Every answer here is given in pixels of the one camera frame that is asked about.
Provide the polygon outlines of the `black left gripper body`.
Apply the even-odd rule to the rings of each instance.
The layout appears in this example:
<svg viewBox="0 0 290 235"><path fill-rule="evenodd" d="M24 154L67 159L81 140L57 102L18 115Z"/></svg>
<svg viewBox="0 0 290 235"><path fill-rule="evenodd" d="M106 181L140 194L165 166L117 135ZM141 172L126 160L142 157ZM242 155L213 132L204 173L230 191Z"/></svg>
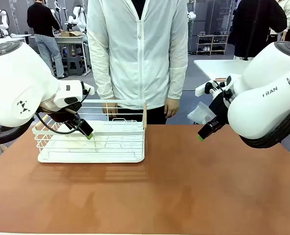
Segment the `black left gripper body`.
<svg viewBox="0 0 290 235"><path fill-rule="evenodd" d="M80 102L68 105L55 113L48 113L48 115L56 122L69 123L78 125L80 117L77 115L78 110L82 107Z"/></svg>

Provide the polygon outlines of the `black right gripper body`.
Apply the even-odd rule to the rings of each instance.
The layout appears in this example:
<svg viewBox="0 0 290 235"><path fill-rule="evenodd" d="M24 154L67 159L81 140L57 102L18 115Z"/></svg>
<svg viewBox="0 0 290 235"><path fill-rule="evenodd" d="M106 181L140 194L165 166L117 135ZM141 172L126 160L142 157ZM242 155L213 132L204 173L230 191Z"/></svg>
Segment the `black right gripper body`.
<svg viewBox="0 0 290 235"><path fill-rule="evenodd" d="M209 109L215 114L215 121L218 123L219 127L223 127L228 122L228 108L225 105L225 98L223 93L219 93L209 105Z"/></svg>

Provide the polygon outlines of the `person's right hand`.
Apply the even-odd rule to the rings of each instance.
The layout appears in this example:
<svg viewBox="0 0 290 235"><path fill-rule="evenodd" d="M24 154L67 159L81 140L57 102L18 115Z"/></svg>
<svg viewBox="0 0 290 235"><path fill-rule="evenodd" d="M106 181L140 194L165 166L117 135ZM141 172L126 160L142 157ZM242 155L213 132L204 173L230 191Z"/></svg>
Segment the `person's right hand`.
<svg viewBox="0 0 290 235"><path fill-rule="evenodd" d="M116 118L118 114L118 104L111 102L116 100L114 97L107 99L107 102L102 103L102 112L108 116L109 119Z"/></svg>

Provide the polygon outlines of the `person's left hand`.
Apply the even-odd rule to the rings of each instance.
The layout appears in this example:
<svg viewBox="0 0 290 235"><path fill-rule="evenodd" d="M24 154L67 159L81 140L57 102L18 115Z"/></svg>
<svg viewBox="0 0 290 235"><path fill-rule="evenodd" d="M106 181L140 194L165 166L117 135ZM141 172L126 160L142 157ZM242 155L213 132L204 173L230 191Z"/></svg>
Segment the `person's left hand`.
<svg viewBox="0 0 290 235"><path fill-rule="evenodd" d="M179 111L179 107L180 107L179 99L167 98L164 106L164 114L166 116L166 119L176 115L177 112Z"/></svg>

